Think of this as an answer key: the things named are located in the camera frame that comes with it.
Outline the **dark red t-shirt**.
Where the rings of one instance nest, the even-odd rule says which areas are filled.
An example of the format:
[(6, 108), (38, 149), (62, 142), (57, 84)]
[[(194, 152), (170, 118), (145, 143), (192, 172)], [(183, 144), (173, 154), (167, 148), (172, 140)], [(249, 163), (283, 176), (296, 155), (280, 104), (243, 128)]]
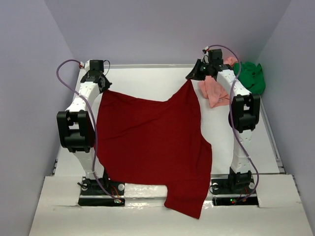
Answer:
[(199, 218), (210, 186), (212, 147), (201, 132), (191, 81), (166, 101), (107, 91), (97, 116), (97, 157), (113, 181), (164, 185), (164, 205)]

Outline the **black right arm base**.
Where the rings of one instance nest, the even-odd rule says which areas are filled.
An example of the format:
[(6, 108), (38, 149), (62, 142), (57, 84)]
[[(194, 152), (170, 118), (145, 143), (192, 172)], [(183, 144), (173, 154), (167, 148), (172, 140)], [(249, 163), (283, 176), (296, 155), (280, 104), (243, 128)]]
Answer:
[(229, 174), (211, 180), (214, 206), (258, 206), (255, 182), (250, 173)]

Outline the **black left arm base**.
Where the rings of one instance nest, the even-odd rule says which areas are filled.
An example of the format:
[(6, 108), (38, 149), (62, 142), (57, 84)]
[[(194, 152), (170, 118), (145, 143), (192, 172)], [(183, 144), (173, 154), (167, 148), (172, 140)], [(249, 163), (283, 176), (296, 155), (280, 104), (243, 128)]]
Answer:
[(109, 180), (105, 193), (94, 179), (82, 178), (78, 205), (82, 207), (123, 207), (125, 205), (125, 183)]

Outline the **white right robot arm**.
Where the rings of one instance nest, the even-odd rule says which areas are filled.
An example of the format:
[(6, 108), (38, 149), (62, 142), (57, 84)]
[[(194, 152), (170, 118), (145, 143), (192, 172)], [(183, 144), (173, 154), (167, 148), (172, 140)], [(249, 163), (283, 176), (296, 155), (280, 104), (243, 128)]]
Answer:
[(252, 133), (259, 122), (260, 96), (242, 85), (240, 74), (240, 71), (234, 73), (232, 67), (223, 62), (222, 46), (214, 45), (203, 49), (203, 57), (186, 76), (186, 79), (196, 81), (212, 76), (230, 97), (228, 121), (234, 135), (233, 158), (228, 177), (217, 179), (211, 185), (214, 194), (237, 194), (249, 188), (252, 182), (249, 150)]

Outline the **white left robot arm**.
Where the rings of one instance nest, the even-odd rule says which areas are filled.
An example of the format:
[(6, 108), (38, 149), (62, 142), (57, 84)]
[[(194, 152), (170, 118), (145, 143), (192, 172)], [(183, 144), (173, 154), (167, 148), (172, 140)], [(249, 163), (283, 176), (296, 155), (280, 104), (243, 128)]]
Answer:
[[(79, 81), (78, 90), (72, 88), (60, 77), (60, 69), (68, 62), (79, 65), (84, 75)], [(74, 93), (74, 98), (65, 111), (57, 113), (57, 125), (61, 146), (78, 159), (92, 189), (98, 194), (104, 194), (109, 188), (109, 178), (106, 169), (97, 157), (98, 133), (92, 105), (97, 97), (107, 91), (112, 85), (106, 78), (104, 64), (108, 60), (91, 59), (86, 63), (75, 59), (62, 62), (57, 70), (57, 79)]]

